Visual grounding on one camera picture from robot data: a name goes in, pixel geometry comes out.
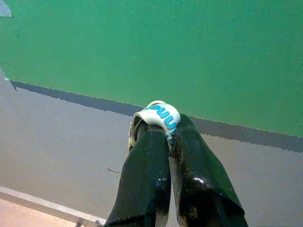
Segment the gray wall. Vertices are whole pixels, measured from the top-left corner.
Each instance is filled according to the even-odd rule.
[[[24,88],[0,75],[0,185],[107,218],[120,177],[107,169],[121,170],[131,115],[140,107]],[[202,136],[225,166],[251,227],[303,226],[300,138],[279,135],[272,143],[270,134],[252,144]],[[173,200],[168,226],[176,226]]]

